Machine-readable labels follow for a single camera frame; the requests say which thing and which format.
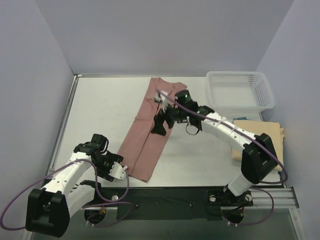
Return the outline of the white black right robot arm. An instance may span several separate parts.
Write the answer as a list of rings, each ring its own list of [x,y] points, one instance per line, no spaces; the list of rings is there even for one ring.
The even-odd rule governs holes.
[[[210,107],[198,105],[188,90],[179,91],[174,98],[170,98],[165,91],[157,90],[154,101],[161,105],[161,109],[153,118],[151,133],[165,136],[165,124],[171,129],[175,123],[187,123],[198,131],[215,136],[240,153],[240,174],[226,185],[223,192],[223,199],[229,205],[236,204],[244,192],[261,183],[280,164],[269,135],[258,135],[234,125]]]

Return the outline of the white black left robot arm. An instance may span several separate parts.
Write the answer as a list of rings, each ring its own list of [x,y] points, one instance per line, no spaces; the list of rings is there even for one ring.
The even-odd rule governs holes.
[[[99,184],[77,186],[78,180],[92,167],[97,178],[109,182],[125,180],[123,157],[108,151],[109,141],[94,134],[91,141],[78,144],[67,163],[59,168],[51,181],[41,189],[33,189],[27,202],[25,228],[29,232],[60,238],[66,232],[71,217],[85,204],[98,206],[103,200]]]

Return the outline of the white perforated plastic basket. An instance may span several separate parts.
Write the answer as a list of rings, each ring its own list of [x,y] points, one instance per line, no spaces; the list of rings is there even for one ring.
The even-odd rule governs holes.
[[[206,90],[217,112],[261,113],[275,107],[269,80],[257,71],[209,71]]]

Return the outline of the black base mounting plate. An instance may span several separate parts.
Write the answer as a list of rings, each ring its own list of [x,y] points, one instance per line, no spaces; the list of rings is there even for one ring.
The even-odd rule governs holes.
[[[253,206],[252,195],[246,191],[240,196],[224,191],[222,186],[198,187],[132,187],[125,192],[123,187],[102,187],[105,198],[123,197],[121,204],[105,207],[104,210],[86,209],[85,220],[100,223],[105,216],[115,215],[119,220],[194,220],[222,219],[221,208],[227,213],[239,215],[244,207]]]

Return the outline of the folded light blue cloth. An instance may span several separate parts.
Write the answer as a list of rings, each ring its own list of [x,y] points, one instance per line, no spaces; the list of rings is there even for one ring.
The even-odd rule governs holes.
[[[240,120],[240,121],[243,121],[243,120],[248,120],[245,116],[242,116],[242,117],[234,117],[233,118],[233,121],[236,121],[236,120]]]

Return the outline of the folded cream t shirt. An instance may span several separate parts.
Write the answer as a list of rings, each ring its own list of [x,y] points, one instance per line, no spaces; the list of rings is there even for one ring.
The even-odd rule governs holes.
[[[224,123],[229,129],[226,131],[227,140],[241,157],[241,175],[254,183],[258,183],[273,169],[283,168],[277,156],[273,139],[262,132],[260,135],[246,131],[239,125]]]

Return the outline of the aluminium table edge rail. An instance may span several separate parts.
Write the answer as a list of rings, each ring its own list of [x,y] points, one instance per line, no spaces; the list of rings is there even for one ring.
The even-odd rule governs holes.
[[[44,127],[44,129],[36,135],[36,139],[39,140],[36,152],[41,153],[41,156],[37,158],[38,162],[34,166],[38,169],[38,173],[49,174],[58,168],[58,158],[79,80],[95,77],[100,78],[104,75],[77,74],[69,76],[63,88],[54,91],[54,88],[50,87],[42,91],[45,98],[40,101],[40,104],[44,107],[44,110],[41,111],[44,115],[38,129],[40,127]]]

